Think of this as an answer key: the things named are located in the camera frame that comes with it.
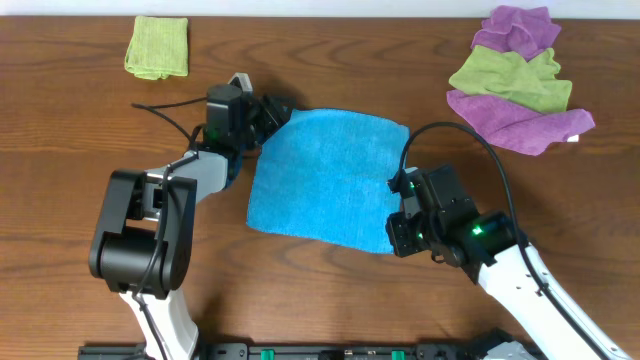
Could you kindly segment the blue microfiber cloth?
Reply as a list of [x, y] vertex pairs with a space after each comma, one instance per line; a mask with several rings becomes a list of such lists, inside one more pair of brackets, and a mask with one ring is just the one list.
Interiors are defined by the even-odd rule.
[[296, 111], [262, 147], [249, 227], [374, 254], [393, 251], [385, 230], [400, 198], [387, 182], [406, 126], [338, 109]]

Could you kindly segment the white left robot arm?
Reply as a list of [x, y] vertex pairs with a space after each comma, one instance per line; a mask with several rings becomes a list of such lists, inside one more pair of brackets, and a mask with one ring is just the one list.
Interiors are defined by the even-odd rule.
[[296, 100], [256, 96], [244, 73], [202, 98], [206, 119], [182, 133], [184, 154], [162, 167], [114, 171], [106, 189], [88, 264], [133, 311], [144, 341], [85, 345], [81, 359], [203, 359], [208, 350], [187, 309], [195, 210], [228, 188], [243, 159], [290, 119]]

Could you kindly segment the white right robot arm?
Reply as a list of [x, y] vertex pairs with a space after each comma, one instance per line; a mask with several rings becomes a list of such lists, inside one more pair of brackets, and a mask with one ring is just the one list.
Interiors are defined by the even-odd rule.
[[527, 235], [502, 211], [478, 212], [450, 166], [400, 170], [389, 182], [400, 211], [387, 219], [393, 251], [427, 251], [498, 301], [548, 359], [625, 359], [562, 288]]

